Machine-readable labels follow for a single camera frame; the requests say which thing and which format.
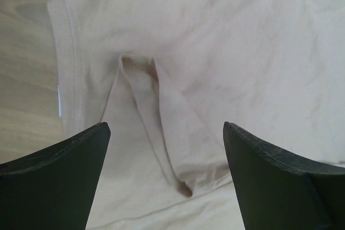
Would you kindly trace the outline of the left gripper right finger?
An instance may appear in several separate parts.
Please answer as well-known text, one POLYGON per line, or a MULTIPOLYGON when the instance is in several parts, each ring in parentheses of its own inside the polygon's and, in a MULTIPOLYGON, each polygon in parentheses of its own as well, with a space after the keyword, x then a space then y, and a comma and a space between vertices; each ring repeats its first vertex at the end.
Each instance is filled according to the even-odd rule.
POLYGON ((234 123, 224 146, 246 229, 344 229, 344 168, 263 141, 234 123))

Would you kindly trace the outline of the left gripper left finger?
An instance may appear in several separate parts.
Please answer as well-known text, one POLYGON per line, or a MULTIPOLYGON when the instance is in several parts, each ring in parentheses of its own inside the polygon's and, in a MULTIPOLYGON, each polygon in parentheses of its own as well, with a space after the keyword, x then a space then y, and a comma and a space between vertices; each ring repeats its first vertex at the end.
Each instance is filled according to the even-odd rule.
POLYGON ((111 131, 98 123, 1 164, 1 229, 85 229, 111 131))

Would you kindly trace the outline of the beige t shirt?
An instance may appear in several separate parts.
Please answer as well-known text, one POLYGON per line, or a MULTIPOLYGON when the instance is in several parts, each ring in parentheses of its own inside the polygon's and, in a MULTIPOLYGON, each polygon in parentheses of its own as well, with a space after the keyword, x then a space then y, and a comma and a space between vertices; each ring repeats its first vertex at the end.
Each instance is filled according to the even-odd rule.
POLYGON ((344 164, 344 0, 51 0, 67 137, 111 130, 87 229, 242 229, 233 122, 344 164))

